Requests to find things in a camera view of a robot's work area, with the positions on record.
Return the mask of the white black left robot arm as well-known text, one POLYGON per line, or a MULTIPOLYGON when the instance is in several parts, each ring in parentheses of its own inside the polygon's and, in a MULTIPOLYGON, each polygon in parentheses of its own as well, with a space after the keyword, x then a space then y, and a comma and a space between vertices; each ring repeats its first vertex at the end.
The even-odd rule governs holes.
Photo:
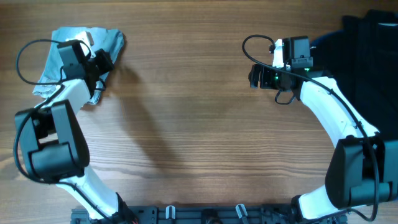
POLYGON ((63 65, 56 90, 42 103, 15 115, 13 156, 26 178, 56 185, 88 212, 90 223, 138 223, 121 196, 89 165, 90 152, 76 114, 99 89, 100 76, 114 69, 109 53, 83 51, 86 43, 56 43, 63 65))

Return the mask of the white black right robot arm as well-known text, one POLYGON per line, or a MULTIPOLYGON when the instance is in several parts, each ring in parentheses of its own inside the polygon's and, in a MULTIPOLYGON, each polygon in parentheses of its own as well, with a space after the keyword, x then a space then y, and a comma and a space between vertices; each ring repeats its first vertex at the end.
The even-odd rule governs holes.
POLYGON ((290 221, 316 223, 397 198, 397 141, 387 139, 346 99, 327 70, 316 69, 306 36, 271 40, 273 62, 253 60, 252 88, 291 92, 317 117, 335 150, 324 184, 292 199, 290 221))

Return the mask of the light blue denim shorts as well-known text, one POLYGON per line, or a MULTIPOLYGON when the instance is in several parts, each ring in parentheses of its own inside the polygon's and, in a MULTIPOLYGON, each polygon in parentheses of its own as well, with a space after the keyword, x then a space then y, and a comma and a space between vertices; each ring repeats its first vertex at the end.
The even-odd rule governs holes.
MULTIPOLYGON (((58 82, 66 83, 73 79, 84 80, 84 64, 90 58, 83 53, 80 46, 81 41, 65 40, 81 31, 87 31, 91 34, 94 40, 91 49, 94 54, 97 50, 104 49, 109 52, 111 60, 115 63, 120 50, 124 46, 124 36, 120 30, 98 27, 61 27, 52 32, 52 40, 55 41, 55 44, 50 47, 43 74, 35 86, 33 94, 48 98, 55 92, 55 86, 58 82)), ((101 78, 106 81, 108 74, 109 72, 102 75, 101 78)), ((97 104, 101 92, 89 92, 91 98, 88 103, 97 104)))

